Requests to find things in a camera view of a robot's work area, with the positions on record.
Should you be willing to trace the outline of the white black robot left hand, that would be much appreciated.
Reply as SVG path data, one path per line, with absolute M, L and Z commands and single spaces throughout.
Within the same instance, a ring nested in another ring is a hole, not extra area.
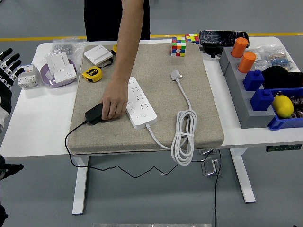
M 5 126 L 5 118 L 7 118 L 12 109 L 12 87 L 19 75 L 25 70 L 23 67 L 18 68 L 22 61 L 19 60 L 20 54 L 7 58 L 12 54 L 12 48 L 8 48 L 0 54 L 0 132 L 3 132 Z

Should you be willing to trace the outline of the person's left hand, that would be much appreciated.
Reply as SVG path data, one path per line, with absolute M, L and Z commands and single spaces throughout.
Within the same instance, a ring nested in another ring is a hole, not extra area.
M 101 98 L 102 120 L 121 117 L 126 112 L 128 101 L 128 81 L 112 79 L 108 83 Z

